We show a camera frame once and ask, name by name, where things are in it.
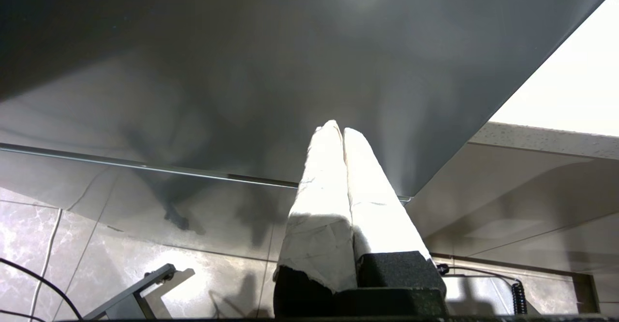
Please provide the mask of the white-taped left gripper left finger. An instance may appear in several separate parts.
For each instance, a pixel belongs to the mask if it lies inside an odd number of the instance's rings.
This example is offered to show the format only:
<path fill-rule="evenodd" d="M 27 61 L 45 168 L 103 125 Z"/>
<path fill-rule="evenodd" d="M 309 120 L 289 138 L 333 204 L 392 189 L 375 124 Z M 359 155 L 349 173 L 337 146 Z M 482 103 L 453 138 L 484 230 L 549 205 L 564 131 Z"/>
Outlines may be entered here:
<path fill-rule="evenodd" d="M 311 137 L 274 282 L 276 318 L 332 316 L 336 295 L 357 287 L 343 137 L 334 120 Z"/>

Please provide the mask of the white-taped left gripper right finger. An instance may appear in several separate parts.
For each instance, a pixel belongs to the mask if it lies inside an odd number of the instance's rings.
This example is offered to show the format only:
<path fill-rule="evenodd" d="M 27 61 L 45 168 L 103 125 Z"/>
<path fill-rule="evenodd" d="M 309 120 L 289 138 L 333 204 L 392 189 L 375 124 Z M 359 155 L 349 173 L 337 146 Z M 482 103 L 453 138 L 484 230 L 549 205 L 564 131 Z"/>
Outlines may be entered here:
<path fill-rule="evenodd" d="M 368 140 L 346 128 L 343 152 L 358 286 L 429 290 L 444 299 L 444 280 Z"/>

